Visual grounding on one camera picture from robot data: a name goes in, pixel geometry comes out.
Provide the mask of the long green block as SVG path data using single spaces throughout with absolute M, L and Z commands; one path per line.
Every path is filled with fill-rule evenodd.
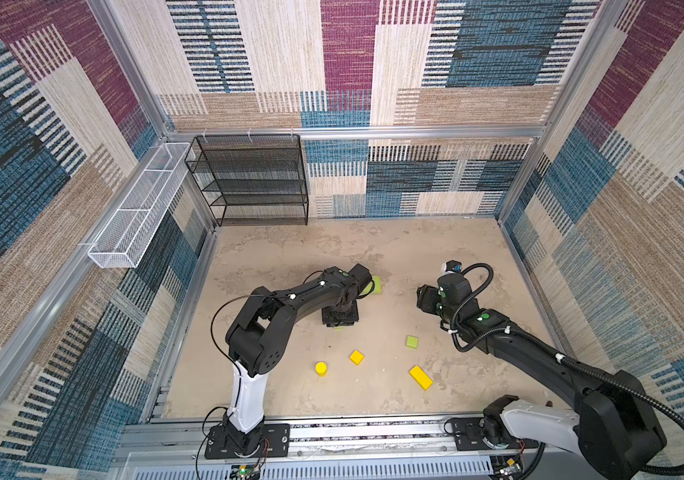
M 379 276 L 373 276 L 370 285 L 366 290 L 367 294 L 381 294 L 382 293 L 382 280 Z

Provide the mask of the small green cube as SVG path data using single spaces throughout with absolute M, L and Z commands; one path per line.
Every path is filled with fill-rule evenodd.
M 412 335 L 409 335 L 409 336 L 406 338 L 406 345 L 407 345 L 408 348 L 417 349 L 417 348 L 418 348 L 418 344 L 419 344 L 419 340 L 418 340 L 417 337 L 412 336 Z

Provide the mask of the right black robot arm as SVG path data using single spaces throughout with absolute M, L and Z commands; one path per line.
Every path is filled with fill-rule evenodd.
M 500 448 L 534 440 L 581 456 L 607 479 L 630 479 L 649 467 L 667 438 L 657 418 L 661 405 L 638 379 L 561 353 L 506 315 L 481 308 L 478 294 L 462 273 L 447 272 L 437 285 L 418 288 L 417 306 L 439 318 L 458 351 L 478 349 L 504 360 L 567 405 L 553 409 L 506 394 L 483 411 L 485 443 Z

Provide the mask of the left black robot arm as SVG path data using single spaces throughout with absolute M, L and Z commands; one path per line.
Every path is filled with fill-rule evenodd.
M 357 301 L 372 284 L 370 271 L 357 264 L 349 271 L 327 268 L 285 290 L 259 287 L 248 296 L 225 335 L 234 386 L 223 427 L 238 454 L 251 454 L 263 442 L 268 376 L 284 357 L 295 324 L 319 311 L 327 327 L 354 325 Z

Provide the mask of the small yellow square block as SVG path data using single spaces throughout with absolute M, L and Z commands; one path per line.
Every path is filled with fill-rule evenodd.
M 360 365 L 363 360 L 365 359 L 365 356 L 362 352 L 359 350 L 354 350 L 352 354 L 350 355 L 350 360 L 355 364 L 355 365 Z

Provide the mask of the yellow cylinder block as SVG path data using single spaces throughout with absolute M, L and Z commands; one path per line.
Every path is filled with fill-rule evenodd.
M 325 362 L 317 362 L 315 365 L 316 374 L 323 377 L 327 374 L 328 366 Z

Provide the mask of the long yellow block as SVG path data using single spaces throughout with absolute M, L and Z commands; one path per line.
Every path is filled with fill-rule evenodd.
M 425 391 L 434 384 L 432 378 L 419 365 L 412 367 L 409 375 Z

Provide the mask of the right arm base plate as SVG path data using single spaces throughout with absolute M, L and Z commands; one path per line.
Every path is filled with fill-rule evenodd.
M 446 435 L 455 442 L 458 451 L 511 450 L 534 451 L 540 445 L 536 440 L 512 436 L 500 422 L 483 416 L 452 417 L 443 424 Z

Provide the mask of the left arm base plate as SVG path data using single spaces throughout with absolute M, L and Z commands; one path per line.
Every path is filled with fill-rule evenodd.
M 261 423 L 250 433 L 244 433 L 226 423 L 210 429 L 204 457 L 207 460 L 256 459 L 288 456 L 291 425 L 289 423 Z

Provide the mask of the aluminium front rail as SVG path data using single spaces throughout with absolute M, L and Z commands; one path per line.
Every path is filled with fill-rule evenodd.
M 251 454 L 203 433 L 200 419 L 127 427 L 111 479 L 595 479 L 581 458 L 536 441 L 493 449 L 477 413 L 277 417 Z

